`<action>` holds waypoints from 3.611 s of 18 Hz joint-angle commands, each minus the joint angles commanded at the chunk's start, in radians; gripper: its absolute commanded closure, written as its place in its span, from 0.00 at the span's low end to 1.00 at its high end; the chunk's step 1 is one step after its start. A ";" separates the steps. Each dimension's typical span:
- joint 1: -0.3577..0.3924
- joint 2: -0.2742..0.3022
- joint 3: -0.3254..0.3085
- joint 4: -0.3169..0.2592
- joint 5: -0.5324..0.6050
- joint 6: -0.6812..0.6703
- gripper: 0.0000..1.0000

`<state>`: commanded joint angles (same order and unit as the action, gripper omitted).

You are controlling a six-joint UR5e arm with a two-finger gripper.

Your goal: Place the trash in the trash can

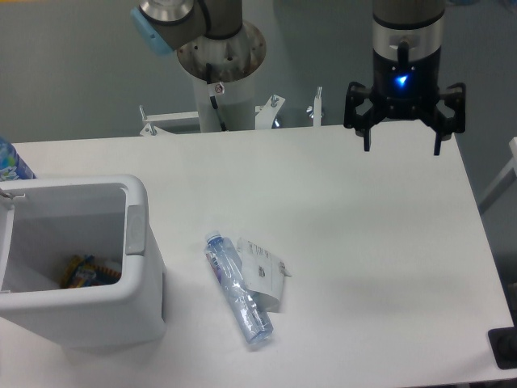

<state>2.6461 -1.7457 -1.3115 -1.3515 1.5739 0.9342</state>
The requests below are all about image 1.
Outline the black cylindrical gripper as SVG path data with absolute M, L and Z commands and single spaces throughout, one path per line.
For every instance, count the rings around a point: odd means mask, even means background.
M 373 54 L 373 86 L 349 84 L 343 117 L 343 126 L 363 138 L 365 152 L 371 149 L 372 127 L 385 118 L 421 120 L 435 133 L 434 156 L 452 134 L 466 130 L 466 85 L 457 82 L 440 90 L 439 63 L 439 50 L 406 67 Z M 372 106 L 359 114 L 357 108 L 366 101 Z

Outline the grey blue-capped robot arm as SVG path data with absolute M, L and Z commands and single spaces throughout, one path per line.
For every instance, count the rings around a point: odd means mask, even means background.
M 343 124 L 371 147 L 381 121 L 420 120 L 435 132 L 435 151 L 465 130 L 466 87 L 438 86 L 445 4 L 372 4 L 373 84 L 347 88 Z M 204 132 L 256 128 L 250 78 L 266 55 L 262 33 L 244 20 L 239 1 L 141 1 L 130 12 L 158 55 L 175 53 L 197 90 Z

